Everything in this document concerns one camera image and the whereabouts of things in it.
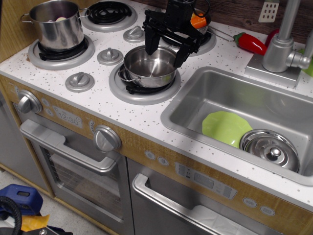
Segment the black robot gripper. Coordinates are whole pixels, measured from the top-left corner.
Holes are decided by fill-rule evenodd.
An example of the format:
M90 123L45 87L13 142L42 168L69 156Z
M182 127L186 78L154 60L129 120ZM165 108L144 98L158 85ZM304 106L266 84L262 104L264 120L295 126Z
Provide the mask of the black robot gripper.
M161 37L167 37L180 43L174 67L180 68L190 53L197 53L203 35L191 23L195 12L195 0L170 0L165 12L145 10L145 51L152 55L159 45Z

